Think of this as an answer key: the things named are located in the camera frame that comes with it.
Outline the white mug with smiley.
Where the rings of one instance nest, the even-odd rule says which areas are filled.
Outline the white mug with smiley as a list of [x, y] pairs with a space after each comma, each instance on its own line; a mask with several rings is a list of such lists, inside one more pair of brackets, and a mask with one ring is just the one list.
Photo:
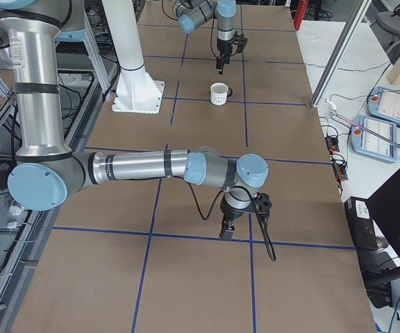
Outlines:
[[225, 83], [213, 83], [210, 86], [210, 102], [213, 105], [224, 105], [232, 94], [233, 90]]

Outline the red cylinder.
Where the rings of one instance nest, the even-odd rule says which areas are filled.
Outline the red cylinder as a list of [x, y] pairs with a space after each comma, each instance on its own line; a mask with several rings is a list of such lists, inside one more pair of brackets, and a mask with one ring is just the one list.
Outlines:
[[305, 17], [307, 7], [308, 0], [299, 0], [293, 19], [295, 31], [298, 31], [300, 29], [303, 18]]

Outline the brown paper table cover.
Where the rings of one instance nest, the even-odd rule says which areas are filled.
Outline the brown paper table cover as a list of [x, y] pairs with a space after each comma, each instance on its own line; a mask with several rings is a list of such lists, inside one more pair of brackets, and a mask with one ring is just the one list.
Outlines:
[[[146, 5], [137, 29], [147, 71], [166, 83], [158, 114], [105, 104], [86, 153], [105, 182], [61, 207], [13, 332], [374, 332], [319, 118], [289, 12], [240, 6], [248, 37], [223, 75], [210, 45], [216, 23], [185, 35]], [[233, 94], [210, 102], [210, 86]], [[273, 202], [267, 256], [254, 216], [219, 238], [182, 181], [195, 169], [207, 209], [228, 160], [262, 155]]]

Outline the orange terminal block strip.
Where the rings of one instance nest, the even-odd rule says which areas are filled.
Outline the orange terminal block strip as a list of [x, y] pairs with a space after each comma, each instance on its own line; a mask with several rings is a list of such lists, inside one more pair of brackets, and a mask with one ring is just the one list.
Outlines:
[[340, 184], [342, 181], [348, 180], [347, 169], [348, 162], [340, 154], [339, 140], [336, 135], [325, 136], [325, 142], [328, 149], [329, 157], [335, 174], [335, 179]]

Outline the black box device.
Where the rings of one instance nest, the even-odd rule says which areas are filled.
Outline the black box device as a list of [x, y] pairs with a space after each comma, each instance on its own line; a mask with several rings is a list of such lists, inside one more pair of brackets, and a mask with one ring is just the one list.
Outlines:
[[361, 250], [377, 250], [373, 219], [366, 200], [351, 196], [345, 201], [344, 210], [354, 246]]

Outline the near teach pendant tablet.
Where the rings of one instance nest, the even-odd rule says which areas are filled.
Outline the near teach pendant tablet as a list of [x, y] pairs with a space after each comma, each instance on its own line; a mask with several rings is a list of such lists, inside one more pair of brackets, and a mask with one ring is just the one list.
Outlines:
[[[389, 121], [358, 115], [354, 121], [382, 137], [397, 141], [397, 125]], [[361, 154], [389, 163], [397, 161], [397, 148], [358, 126], [352, 125], [350, 142], [352, 149]]]

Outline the teach pendant tablet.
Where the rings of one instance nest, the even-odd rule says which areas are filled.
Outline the teach pendant tablet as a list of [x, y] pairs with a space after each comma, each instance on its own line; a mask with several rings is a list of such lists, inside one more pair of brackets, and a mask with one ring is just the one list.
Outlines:
[[[354, 121], [382, 137], [397, 141], [397, 125], [389, 121], [358, 115]], [[361, 154], [389, 163], [397, 161], [397, 148], [358, 126], [352, 125], [350, 142], [352, 149]]]
[[378, 86], [367, 98], [370, 115], [400, 126], [400, 92]]

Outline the black monitor on stand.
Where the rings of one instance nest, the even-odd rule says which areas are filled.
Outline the black monitor on stand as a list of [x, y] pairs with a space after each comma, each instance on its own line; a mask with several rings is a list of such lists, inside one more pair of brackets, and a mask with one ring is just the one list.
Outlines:
[[[366, 201], [370, 216], [400, 259], [400, 168]], [[379, 291], [400, 279], [400, 266], [367, 262], [364, 267], [365, 287]]]

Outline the far teach pendant tablet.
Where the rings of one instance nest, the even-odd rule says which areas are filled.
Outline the far teach pendant tablet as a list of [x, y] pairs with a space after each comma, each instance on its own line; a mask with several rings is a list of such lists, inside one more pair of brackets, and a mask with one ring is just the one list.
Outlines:
[[370, 115], [400, 126], [400, 92], [378, 86], [367, 98]]

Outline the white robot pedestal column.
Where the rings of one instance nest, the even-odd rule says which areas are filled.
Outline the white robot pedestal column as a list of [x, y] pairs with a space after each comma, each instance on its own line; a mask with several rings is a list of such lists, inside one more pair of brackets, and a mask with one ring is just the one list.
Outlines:
[[159, 113], [165, 83], [154, 80], [145, 68], [133, 2], [105, 0], [102, 4], [121, 69], [112, 110]]

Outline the aluminium frame post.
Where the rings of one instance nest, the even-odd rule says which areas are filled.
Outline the aluminium frame post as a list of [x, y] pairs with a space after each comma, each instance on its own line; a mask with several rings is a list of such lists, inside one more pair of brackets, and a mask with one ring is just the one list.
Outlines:
[[319, 105], [319, 102], [321, 101], [324, 92], [326, 91], [326, 88], [329, 86], [329, 83], [336, 69], [338, 68], [344, 52], [346, 51], [354, 33], [356, 32], [357, 27], [363, 20], [363, 17], [365, 16], [371, 2], [372, 0], [358, 0], [355, 3], [353, 10], [351, 11], [349, 18], [345, 23], [339, 38], [337, 39], [333, 52], [312, 95], [312, 99], [310, 102], [310, 106], [312, 108], [316, 108]]

